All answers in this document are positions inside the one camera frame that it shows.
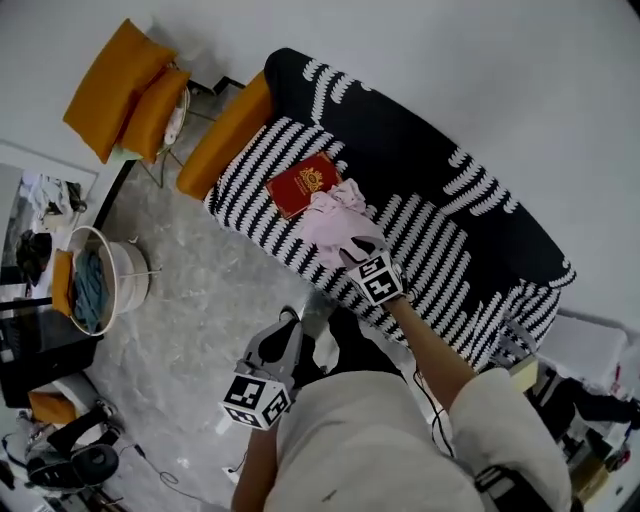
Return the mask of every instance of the black and white striped sofa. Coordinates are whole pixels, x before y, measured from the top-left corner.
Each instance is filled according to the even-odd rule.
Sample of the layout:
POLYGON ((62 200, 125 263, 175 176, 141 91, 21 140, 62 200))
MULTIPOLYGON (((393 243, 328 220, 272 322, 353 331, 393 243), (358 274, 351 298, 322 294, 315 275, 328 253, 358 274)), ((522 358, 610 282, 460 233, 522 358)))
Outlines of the black and white striped sofa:
POLYGON ((273 113, 207 194, 211 215, 405 343, 343 269, 324 268, 295 237, 299 218, 284 220, 265 190, 325 151, 360 186, 426 323, 475 369, 535 350, 575 272, 511 192, 427 122, 331 66, 282 49, 264 74, 273 113))

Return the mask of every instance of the red book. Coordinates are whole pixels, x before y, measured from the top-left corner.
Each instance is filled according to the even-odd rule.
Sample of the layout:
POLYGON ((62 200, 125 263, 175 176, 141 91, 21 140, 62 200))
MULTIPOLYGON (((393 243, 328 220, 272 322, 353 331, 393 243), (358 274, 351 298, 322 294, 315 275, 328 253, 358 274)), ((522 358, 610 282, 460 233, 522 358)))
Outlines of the red book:
POLYGON ((338 169, 325 153, 318 153, 270 179, 266 187, 282 216, 290 219, 309 206, 311 194, 327 192, 338 183, 338 169))

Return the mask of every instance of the forearm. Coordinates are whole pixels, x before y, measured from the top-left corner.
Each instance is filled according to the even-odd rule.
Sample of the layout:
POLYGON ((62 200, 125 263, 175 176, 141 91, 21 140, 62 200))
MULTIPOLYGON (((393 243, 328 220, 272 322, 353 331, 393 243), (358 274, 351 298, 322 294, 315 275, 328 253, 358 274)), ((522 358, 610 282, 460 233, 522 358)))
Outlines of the forearm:
POLYGON ((258 512, 264 509, 278 471, 277 432, 277 425, 267 431, 254 429, 251 432, 247 459, 231 500, 234 512, 258 512))
POLYGON ((460 390, 476 374, 431 330, 406 299, 398 299, 385 305, 407 338, 429 389, 448 412, 460 390))

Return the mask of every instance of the orange cushion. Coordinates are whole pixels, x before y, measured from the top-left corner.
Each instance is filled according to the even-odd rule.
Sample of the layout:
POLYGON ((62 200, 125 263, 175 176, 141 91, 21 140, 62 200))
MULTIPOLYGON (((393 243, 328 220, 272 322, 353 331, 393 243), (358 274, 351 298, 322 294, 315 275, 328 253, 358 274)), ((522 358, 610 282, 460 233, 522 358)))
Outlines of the orange cushion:
POLYGON ((191 73, 168 68, 144 91, 125 128, 120 145, 156 161, 171 112, 176 107, 191 73))
POLYGON ((76 408, 64 395, 30 391, 33 417, 43 423, 66 425, 76 419, 76 408))
POLYGON ((202 201, 229 162, 273 115, 271 92, 260 72, 216 119, 178 175, 182 193, 202 201))
POLYGON ((63 120, 102 163, 142 92, 175 56, 126 19, 96 57, 63 120))
POLYGON ((52 307, 65 316, 71 316, 71 260, 73 253, 56 249, 51 284, 52 307))

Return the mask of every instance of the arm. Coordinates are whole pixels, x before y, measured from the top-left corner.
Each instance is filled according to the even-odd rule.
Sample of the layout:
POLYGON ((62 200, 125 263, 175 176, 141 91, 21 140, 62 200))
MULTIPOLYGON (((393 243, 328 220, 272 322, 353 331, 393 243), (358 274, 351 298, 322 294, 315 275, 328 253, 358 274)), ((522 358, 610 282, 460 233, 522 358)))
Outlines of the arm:
POLYGON ((460 390, 476 374, 424 323, 404 297, 388 302, 385 306, 404 332, 429 389, 449 412, 460 390))
POLYGON ((236 486, 231 510, 235 512, 258 512, 264 509, 265 501, 276 480, 277 425, 270 430, 251 432, 247 448, 247 460, 236 486))
POLYGON ((456 456, 476 474, 494 464, 515 469, 553 510, 568 510, 571 482, 562 453, 509 374, 490 370, 476 378, 406 299, 386 307, 407 337, 429 389, 449 414, 456 456))

